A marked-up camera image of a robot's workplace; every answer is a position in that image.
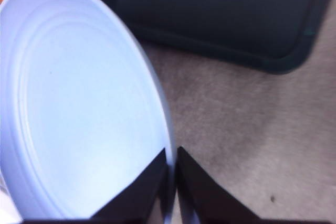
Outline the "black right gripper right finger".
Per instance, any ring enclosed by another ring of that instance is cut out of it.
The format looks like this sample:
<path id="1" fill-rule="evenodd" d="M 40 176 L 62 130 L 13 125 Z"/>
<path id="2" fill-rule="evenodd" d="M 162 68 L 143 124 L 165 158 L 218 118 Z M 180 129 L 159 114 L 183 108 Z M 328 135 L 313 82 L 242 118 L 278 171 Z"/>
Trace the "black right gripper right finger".
<path id="1" fill-rule="evenodd" d="M 259 217 L 214 181 L 182 146 L 177 149 L 177 188 L 183 223 L 326 223 Z"/>

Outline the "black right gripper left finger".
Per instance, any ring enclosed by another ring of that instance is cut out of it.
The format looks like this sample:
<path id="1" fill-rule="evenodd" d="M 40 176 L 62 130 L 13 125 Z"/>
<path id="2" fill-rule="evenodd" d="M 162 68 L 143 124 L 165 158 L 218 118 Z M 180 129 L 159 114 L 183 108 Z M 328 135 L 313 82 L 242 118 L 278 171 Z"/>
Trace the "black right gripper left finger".
<path id="1" fill-rule="evenodd" d="M 165 223 L 169 168 L 165 150 L 126 189 L 86 219 L 28 219 L 23 223 Z"/>

